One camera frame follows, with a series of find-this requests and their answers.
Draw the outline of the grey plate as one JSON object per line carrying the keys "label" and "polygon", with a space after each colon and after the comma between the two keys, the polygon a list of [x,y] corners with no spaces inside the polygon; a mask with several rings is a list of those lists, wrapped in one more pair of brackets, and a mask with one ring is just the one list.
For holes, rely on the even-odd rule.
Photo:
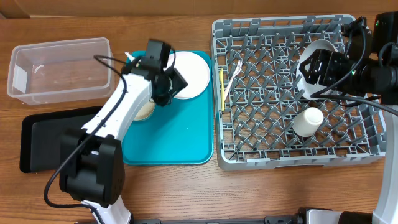
{"label": "grey plate", "polygon": [[305,99],[308,100],[316,100],[316,98],[311,98],[310,95],[320,91],[324,88],[326,88],[326,86],[322,86],[319,84],[313,85],[313,84],[309,84],[305,81],[304,76],[302,75],[302,72],[299,70],[300,64],[309,58],[309,56],[311,56],[311,54],[316,50],[316,49],[325,49],[325,50],[330,50],[330,51],[337,51],[336,47],[329,41],[327,40],[316,40],[314,42],[312,42],[311,44],[309,44],[306,49],[302,52],[300,59],[298,61],[298,65],[297,65],[297,69],[296,69],[296,77],[299,78],[300,80],[297,83],[297,88],[298,91],[303,90],[303,97]]}

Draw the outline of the white pink-rimmed plate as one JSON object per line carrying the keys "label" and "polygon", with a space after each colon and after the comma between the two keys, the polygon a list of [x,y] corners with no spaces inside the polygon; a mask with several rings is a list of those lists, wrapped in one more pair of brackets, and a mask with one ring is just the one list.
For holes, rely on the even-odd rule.
{"label": "white pink-rimmed plate", "polygon": [[180,51],[170,54],[167,68],[172,65],[174,55],[177,56],[174,68],[188,83],[187,87],[177,93],[174,98],[187,100],[200,95],[207,88],[210,82],[210,68],[206,61],[193,52]]}

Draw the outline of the grey bowl with rice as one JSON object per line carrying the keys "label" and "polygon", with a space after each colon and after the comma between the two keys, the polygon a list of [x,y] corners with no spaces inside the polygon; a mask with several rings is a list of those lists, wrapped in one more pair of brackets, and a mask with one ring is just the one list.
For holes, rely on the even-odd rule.
{"label": "grey bowl with rice", "polygon": [[143,121],[149,118],[155,110],[155,102],[153,100],[149,100],[136,114],[134,121]]}

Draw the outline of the white tissue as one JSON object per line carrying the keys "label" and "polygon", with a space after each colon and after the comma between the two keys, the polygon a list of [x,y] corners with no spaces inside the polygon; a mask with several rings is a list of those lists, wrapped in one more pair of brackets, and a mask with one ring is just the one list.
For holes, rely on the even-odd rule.
{"label": "white tissue", "polygon": [[125,55],[130,62],[132,62],[134,60],[134,58],[131,56],[131,54],[129,52],[125,52]]}

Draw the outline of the yellow plastic spoon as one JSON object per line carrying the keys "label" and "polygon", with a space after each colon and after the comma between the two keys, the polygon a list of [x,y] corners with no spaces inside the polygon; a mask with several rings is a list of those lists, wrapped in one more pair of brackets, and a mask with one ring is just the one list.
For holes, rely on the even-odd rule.
{"label": "yellow plastic spoon", "polygon": [[223,79],[223,68],[219,70],[219,79],[220,79],[220,98],[221,98],[221,111],[225,110],[225,99],[224,99],[224,79]]}

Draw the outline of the white plastic cup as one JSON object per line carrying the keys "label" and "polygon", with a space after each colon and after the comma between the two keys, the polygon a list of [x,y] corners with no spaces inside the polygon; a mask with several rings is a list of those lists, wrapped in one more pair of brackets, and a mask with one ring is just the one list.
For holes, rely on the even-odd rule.
{"label": "white plastic cup", "polygon": [[315,134],[323,119],[324,116],[320,109],[309,107],[293,119],[292,128],[299,136],[309,137]]}

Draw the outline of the white plastic fork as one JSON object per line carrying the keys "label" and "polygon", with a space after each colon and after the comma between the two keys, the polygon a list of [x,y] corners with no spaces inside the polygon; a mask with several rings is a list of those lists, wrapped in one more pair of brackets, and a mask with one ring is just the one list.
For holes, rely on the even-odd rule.
{"label": "white plastic fork", "polygon": [[237,66],[235,68],[235,71],[233,72],[233,75],[229,79],[228,85],[227,85],[227,87],[224,90],[224,98],[223,98],[224,100],[227,99],[229,91],[230,91],[231,86],[233,84],[233,80],[240,73],[242,66],[243,66],[243,61],[239,60],[238,63],[237,63]]}

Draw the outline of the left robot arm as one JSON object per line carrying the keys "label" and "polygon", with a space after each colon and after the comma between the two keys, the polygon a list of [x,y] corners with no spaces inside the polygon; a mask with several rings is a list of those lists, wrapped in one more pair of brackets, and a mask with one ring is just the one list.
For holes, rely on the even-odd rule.
{"label": "left robot arm", "polygon": [[187,87],[183,75],[165,63],[146,65],[134,59],[118,72],[117,89],[81,129],[69,129],[61,140],[60,190],[90,209],[98,223],[133,223],[121,191],[125,170],[122,141],[145,104],[165,106]]}

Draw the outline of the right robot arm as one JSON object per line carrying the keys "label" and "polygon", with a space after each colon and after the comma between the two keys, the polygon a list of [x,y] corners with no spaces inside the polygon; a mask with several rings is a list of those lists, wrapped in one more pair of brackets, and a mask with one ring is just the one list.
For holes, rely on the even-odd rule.
{"label": "right robot arm", "polygon": [[340,33],[349,38],[343,53],[316,49],[298,69],[306,83],[323,87],[311,98],[336,100],[344,107],[367,104],[385,112],[382,188],[372,213],[309,209],[305,221],[397,223],[397,12],[378,14],[373,30],[360,17],[342,24]]}

